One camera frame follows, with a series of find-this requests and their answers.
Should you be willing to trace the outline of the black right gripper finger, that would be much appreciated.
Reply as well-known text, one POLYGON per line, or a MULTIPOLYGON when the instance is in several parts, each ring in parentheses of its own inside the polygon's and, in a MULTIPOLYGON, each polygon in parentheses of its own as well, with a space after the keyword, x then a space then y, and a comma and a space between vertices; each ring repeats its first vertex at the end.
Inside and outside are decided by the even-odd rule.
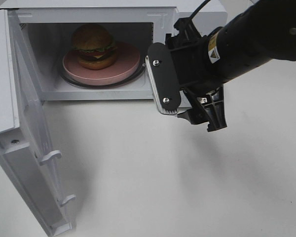
POLYGON ((197 94, 191 88, 183 90, 191 108, 179 113, 178 118, 185 119, 192 125, 207 123, 207 131, 217 131, 227 127, 224 111, 224 89, 220 86, 205 94, 197 94))
POLYGON ((179 32, 177 35, 179 40, 199 40, 202 38, 193 21, 189 20, 188 17, 179 18, 175 22, 174 28, 179 32))

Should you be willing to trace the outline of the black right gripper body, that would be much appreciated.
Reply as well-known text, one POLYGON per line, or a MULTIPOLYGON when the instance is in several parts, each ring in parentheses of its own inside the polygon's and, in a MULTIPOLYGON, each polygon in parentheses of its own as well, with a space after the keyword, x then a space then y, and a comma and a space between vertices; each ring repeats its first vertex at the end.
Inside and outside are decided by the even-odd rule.
POLYGON ((227 37, 220 32, 208 36, 191 34, 179 43, 178 34, 166 37, 169 58, 165 60, 165 88, 177 92, 190 87, 205 94, 227 82, 227 37))

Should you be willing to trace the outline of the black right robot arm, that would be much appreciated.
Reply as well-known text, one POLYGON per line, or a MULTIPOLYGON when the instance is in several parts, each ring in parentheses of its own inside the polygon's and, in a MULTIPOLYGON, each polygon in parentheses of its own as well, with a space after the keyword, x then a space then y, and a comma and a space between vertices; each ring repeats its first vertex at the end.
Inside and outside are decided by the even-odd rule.
POLYGON ((224 27, 202 36, 192 17, 166 40, 191 107, 178 117, 207 130, 226 127, 223 85, 273 59, 296 61, 296 0, 259 0, 224 27))

